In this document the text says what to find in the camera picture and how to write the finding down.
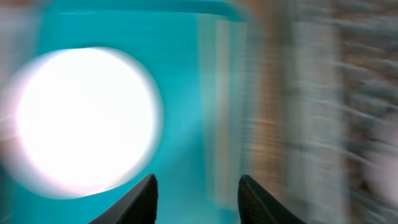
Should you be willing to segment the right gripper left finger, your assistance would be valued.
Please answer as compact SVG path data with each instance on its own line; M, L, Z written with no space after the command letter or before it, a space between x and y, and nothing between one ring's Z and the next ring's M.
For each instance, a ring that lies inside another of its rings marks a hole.
M157 179L148 174L89 224L154 224L157 201Z

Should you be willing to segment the white bowl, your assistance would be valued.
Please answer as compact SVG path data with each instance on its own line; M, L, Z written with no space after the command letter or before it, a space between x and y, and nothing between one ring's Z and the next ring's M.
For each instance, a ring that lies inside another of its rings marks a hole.
M100 194L145 168L162 118L159 89L132 56L106 47L56 50L2 89L1 161L43 197Z

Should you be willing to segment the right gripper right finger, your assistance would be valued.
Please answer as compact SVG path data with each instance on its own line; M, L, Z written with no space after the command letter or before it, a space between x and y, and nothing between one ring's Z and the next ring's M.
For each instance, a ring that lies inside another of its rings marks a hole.
M241 224L305 224L250 175L239 180L238 207Z

